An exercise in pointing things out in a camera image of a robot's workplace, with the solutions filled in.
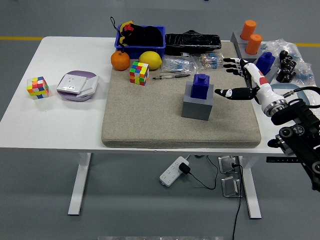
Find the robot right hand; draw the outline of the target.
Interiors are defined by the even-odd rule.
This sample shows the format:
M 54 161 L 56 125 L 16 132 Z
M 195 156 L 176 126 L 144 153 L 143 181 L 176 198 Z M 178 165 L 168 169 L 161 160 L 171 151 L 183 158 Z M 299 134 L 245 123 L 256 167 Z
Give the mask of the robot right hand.
M 286 105 L 283 96 L 275 93 L 267 78 L 258 67 L 242 58 L 224 58 L 223 65 L 228 73 L 233 73 L 251 81 L 251 87 L 241 87 L 233 89 L 215 89 L 214 92 L 229 100 L 252 100 L 257 98 L 263 109 L 269 106 Z

